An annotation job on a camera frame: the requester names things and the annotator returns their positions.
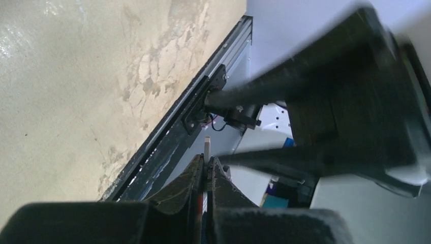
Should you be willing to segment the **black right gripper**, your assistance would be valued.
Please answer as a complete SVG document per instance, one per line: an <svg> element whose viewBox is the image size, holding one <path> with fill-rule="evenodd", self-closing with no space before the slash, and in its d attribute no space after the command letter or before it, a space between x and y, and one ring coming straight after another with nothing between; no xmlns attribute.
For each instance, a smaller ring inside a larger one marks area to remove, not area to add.
<svg viewBox="0 0 431 244"><path fill-rule="evenodd" d="M318 177L355 174L419 196L430 119L410 56L363 5L289 59L301 89L287 99L297 144L287 164Z"/></svg>

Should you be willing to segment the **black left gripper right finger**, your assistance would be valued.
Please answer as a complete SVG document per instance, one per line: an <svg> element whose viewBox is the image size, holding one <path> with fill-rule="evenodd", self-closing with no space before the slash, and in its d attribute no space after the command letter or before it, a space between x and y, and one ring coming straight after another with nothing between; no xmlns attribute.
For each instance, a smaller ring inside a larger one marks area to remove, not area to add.
<svg viewBox="0 0 431 244"><path fill-rule="evenodd" d="M260 208L212 157L207 171L207 243L353 243L345 220L329 209Z"/></svg>

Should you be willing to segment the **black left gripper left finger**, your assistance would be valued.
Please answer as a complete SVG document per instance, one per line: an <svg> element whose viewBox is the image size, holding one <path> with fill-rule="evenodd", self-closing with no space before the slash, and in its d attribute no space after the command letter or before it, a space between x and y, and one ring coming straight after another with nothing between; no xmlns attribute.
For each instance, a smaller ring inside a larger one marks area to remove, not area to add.
<svg viewBox="0 0 431 244"><path fill-rule="evenodd" d="M144 201L32 203L18 209L1 243L199 243L203 155Z"/></svg>

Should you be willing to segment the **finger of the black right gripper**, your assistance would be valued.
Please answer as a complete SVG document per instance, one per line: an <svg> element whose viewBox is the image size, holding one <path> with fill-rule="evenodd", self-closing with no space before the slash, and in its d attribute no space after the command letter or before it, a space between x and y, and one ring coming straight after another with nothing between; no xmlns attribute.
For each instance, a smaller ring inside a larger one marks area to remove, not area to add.
<svg viewBox="0 0 431 244"><path fill-rule="evenodd" d="M297 179L333 176L333 160L317 146L294 146L221 155L222 165L247 167L279 177Z"/></svg>
<svg viewBox="0 0 431 244"><path fill-rule="evenodd" d="M211 92L205 105L233 108L237 105L291 101L304 91L341 73L347 55L363 41L363 23L343 21L273 68L250 82L229 90Z"/></svg>

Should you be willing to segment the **white poker chip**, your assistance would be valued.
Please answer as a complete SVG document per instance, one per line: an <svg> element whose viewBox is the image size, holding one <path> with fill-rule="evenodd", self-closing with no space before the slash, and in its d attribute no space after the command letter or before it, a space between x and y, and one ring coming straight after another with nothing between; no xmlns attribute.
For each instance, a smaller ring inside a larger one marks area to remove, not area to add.
<svg viewBox="0 0 431 244"><path fill-rule="evenodd" d="M204 140L204 163L208 164L210 160L210 137L206 136Z"/></svg>

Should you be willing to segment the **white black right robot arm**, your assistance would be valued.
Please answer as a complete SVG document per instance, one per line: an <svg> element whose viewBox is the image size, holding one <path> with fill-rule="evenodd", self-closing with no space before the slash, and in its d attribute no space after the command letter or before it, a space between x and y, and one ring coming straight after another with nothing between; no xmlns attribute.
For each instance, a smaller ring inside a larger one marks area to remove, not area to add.
<svg viewBox="0 0 431 244"><path fill-rule="evenodd" d="M399 45L372 5L359 5L293 57L252 81L210 90L209 113L254 129L250 105L285 102L294 146L224 155L303 184L354 174L415 198L430 180L430 85L411 45Z"/></svg>

